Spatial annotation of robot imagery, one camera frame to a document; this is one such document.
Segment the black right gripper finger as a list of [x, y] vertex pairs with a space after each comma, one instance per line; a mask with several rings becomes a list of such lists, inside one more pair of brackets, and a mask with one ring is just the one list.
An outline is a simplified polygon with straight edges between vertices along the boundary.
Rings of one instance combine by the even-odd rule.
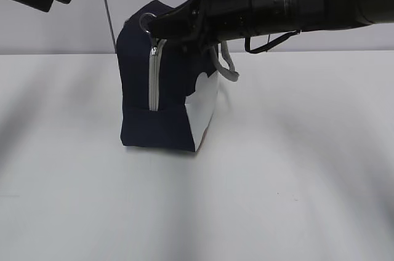
[[202, 0], [187, 0], [150, 21], [150, 34], [158, 39], [183, 39], [196, 29]]

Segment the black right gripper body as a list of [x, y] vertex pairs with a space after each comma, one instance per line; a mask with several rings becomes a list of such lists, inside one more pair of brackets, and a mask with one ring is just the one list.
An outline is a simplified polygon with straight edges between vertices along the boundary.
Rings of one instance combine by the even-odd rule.
[[289, 39], [289, 0], [202, 0], [196, 29], [184, 46], [206, 50], [243, 39], [246, 52], [266, 52]]

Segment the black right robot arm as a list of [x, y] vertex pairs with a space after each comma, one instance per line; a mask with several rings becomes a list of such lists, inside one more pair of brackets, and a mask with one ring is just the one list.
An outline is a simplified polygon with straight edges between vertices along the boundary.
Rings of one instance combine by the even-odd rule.
[[393, 22], [393, 0], [187, 0], [148, 24], [157, 39], [205, 50], [243, 39], [266, 52], [292, 36]]

